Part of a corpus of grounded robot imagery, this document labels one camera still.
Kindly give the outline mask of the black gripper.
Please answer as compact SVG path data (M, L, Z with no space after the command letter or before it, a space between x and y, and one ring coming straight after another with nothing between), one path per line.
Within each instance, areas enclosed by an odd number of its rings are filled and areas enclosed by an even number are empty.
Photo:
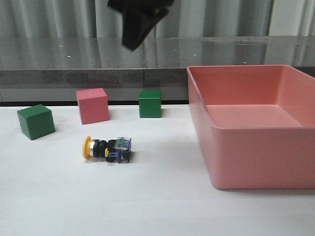
M109 0L107 6L123 15L122 44L136 50L167 14L174 0Z

